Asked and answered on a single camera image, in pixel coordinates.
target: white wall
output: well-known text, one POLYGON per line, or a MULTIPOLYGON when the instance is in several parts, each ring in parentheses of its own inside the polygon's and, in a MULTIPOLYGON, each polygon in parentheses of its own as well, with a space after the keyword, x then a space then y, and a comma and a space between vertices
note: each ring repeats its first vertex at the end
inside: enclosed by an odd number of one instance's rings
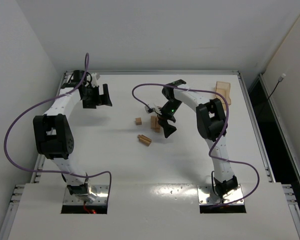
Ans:
MULTIPOLYGON (((60 78, 16 1, 0 0, 0 228, 14 185, 26 183, 31 176, 6 159, 5 133, 23 110, 55 95, 60 78)), ((8 149, 25 167, 32 168, 37 157, 33 116, 47 107, 32 111, 12 131, 8 149)))
POLYGON ((268 92, 272 91, 282 73, 286 78, 271 99, 287 128, 300 163, 300 18, 266 69, 264 80, 268 92))
POLYGON ((17 0, 53 63, 93 69, 240 70, 248 85, 300 0, 17 0))

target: wooden piece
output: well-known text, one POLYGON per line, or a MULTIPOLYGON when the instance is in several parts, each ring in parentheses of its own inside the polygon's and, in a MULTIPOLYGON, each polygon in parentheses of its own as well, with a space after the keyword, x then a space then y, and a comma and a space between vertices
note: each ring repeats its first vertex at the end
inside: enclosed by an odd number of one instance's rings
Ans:
POLYGON ((154 116, 154 115, 151 116, 151 129, 155 129, 157 118, 158 118, 157 116, 154 116))
POLYGON ((144 135, 138 135, 138 139, 141 143, 143 143, 146 146, 149 146, 152 143, 152 140, 144 135))
POLYGON ((158 121, 159 119, 157 116, 151 116, 151 129, 153 129, 157 133, 161 132, 161 126, 159 125, 158 121))
MULTIPOLYGON (((221 94, 222 96, 224 96, 229 105, 231 105, 230 88, 231 88, 231 84, 229 82, 228 83, 223 81, 216 82, 215 91, 221 94)), ((223 99, 219 95, 215 95, 215 96, 221 100, 223 109, 226 110, 226 106, 223 99)))
POLYGON ((142 125, 142 120, 141 120, 140 117, 137 117, 137 118, 135 119, 135 125, 142 125))
POLYGON ((154 129, 154 131, 157 133, 161 132, 161 126, 158 121, 159 121, 159 118, 157 117, 155 120, 155 129, 154 129))

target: metal mounting plate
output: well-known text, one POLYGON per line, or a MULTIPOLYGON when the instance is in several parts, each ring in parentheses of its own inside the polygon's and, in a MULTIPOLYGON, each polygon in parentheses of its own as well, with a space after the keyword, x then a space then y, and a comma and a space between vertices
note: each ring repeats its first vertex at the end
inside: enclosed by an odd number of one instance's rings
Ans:
MULTIPOLYGON (((215 204, 220 204, 221 199, 213 193, 212 185, 200 185, 198 186, 198 196, 200 206, 210 206, 215 204)), ((241 186, 239 185, 237 189, 230 191, 227 195, 223 196, 223 203, 235 201, 243 197, 241 186)), ((244 200, 239 202, 234 202, 229 204, 230 206, 243 206, 244 200)))
MULTIPOLYGON (((109 185, 92 185, 92 191, 97 193, 97 198, 93 203, 86 203, 87 206, 106 206, 109 193, 109 185)), ((83 201, 79 200, 66 189, 63 199, 64 206, 82 206, 83 201)))

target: red wire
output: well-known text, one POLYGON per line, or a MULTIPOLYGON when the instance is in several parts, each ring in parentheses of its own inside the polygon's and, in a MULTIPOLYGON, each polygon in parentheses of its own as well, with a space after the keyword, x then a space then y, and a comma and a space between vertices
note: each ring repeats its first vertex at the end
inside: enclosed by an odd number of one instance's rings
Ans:
POLYGON ((91 214, 90 211, 86 208, 85 204, 86 204, 86 202, 83 203, 83 209, 84 209, 86 212, 88 212, 89 214, 91 214))

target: wooden cube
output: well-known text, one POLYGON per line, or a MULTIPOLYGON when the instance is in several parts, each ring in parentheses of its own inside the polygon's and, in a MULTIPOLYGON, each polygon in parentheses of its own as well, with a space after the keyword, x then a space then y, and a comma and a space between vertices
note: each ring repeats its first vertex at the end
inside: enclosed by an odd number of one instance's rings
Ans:
POLYGON ((137 118, 135 119, 135 125, 142 125, 142 120, 141 120, 140 117, 137 117, 137 118))

